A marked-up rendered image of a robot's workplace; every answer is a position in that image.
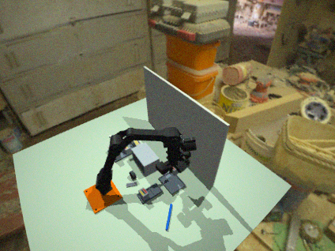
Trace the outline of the grey flat panel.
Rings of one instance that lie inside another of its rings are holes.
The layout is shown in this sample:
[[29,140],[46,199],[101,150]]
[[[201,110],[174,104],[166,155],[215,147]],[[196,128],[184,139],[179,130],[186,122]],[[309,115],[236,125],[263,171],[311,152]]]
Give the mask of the grey flat panel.
[[195,137],[190,165],[214,186],[230,125],[185,92],[144,66],[149,123],[155,129],[175,127],[183,138]]

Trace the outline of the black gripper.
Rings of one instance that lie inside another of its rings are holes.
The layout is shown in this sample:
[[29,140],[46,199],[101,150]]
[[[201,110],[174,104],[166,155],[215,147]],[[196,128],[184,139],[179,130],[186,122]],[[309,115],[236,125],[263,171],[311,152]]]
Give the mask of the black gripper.
[[174,170],[174,168],[171,166],[172,161],[173,160],[177,160],[179,158],[179,156],[182,157],[183,156],[186,157],[186,159],[189,159],[191,157],[191,153],[190,152],[184,152],[182,149],[179,150],[179,154],[178,155],[170,155],[168,154],[168,151],[166,151],[167,153],[167,159],[168,161],[163,163],[160,162],[156,165],[156,169],[161,173],[161,174],[166,174],[168,171],[170,171],[172,173],[172,170]]

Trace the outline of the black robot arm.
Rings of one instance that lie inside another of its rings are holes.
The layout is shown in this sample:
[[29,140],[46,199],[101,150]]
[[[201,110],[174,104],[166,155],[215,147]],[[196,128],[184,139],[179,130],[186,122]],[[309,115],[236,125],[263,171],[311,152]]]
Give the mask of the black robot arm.
[[[124,138],[124,139],[123,139]],[[170,155],[178,155],[179,148],[184,152],[195,151],[195,137],[183,138],[183,135],[175,127],[167,127],[164,129],[134,129],[128,128],[111,136],[109,151],[104,168],[100,169],[96,177],[96,189],[104,196],[110,192],[111,180],[113,175],[112,166],[117,155],[126,149],[128,144],[133,140],[161,141],[164,148]],[[177,160],[173,160],[171,166],[179,173],[182,173],[190,165],[189,159],[182,159],[181,156]]]

